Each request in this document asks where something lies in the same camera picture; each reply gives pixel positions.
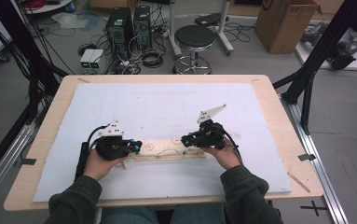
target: gray floor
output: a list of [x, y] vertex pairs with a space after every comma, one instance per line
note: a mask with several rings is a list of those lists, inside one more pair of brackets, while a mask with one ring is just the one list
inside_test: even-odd
[[[177, 19], [177, 27], [193, 23], [194, 18], [196, 16]], [[40, 21], [43, 23], [41, 26], [53, 31], [53, 34], [46, 35], [53, 48], [74, 73], [81, 74], [77, 49], [89, 43], [93, 36], [102, 35], [105, 21], [91, 17], [94, 27], [85, 30], [60, 30], [57, 24], [46, 24], [51, 22], [50, 18], [41, 18]], [[232, 17], [230, 22], [233, 21], [241, 25], [254, 24], [254, 19]], [[268, 54], [254, 30], [244, 33], [251, 41], [233, 41], [235, 51], [230, 56], [226, 55], [219, 42], [206, 53], [200, 54], [210, 62], [214, 74], [264, 74], [274, 82], [291, 75], [301, 66], [295, 54]], [[227, 37], [234, 39], [233, 35], [227, 34]], [[170, 43], [165, 41], [165, 45], [168, 50], [163, 56], [164, 64], [157, 69], [144, 68], [141, 74], [172, 73], [174, 56]], [[56, 55], [52, 54], [52, 57], [55, 64], [67, 70]], [[0, 63], [0, 142], [28, 103], [27, 87], [28, 81], [14, 62]], [[277, 93], [286, 91], [286, 88], [278, 89]], [[309, 130], [348, 221], [357, 223], [357, 72], [324, 69], [318, 72], [313, 87]], [[0, 223], [42, 223], [48, 216], [47, 211], [12, 213], [3, 208], [18, 171], [13, 167], [0, 186]], [[280, 209], [285, 223], [331, 223], [328, 211], [321, 209], [316, 216], [315, 210], [300, 209], [300, 206], [311, 206], [311, 201], [325, 207], [323, 198], [273, 202]]]

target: jeans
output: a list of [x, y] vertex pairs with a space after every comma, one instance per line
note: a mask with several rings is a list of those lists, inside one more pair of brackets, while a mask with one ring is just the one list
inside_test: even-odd
[[[104, 208], [101, 224], [158, 224], [153, 207]], [[225, 224], [222, 203], [199, 203], [177, 205], [171, 224]]]

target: sleeve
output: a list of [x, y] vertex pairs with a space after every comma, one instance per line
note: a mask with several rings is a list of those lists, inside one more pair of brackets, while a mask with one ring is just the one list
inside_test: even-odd
[[70, 188], [49, 199], [50, 217], [45, 223], [94, 223], [102, 190], [96, 180], [80, 176]]
[[231, 223], [282, 223], [277, 212], [265, 200], [268, 182], [242, 165], [221, 175]]

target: stool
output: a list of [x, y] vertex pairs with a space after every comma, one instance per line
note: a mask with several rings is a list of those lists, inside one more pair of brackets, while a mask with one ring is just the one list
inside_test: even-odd
[[209, 49], [215, 41], [213, 31], [199, 25], [187, 25], [179, 28], [174, 35], [175, 43], [182, 49], [188, 49], [190, 56], [183, 56], [175, 62], [172, 69], [176, 74], [210, 74], [210, 64], [199, 57], [197, 51]]

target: brown box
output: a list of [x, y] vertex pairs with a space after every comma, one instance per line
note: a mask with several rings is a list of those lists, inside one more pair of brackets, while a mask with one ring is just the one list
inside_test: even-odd
[[254, 29], [268, 53], [293, 53], [318, 7], [313, 0], [264, 0]]
[[114, 8], [114, 7], [129, 7], [133, 12], [137, 6], [137, 0], [89, 0], [90, 7], [97, 8]]

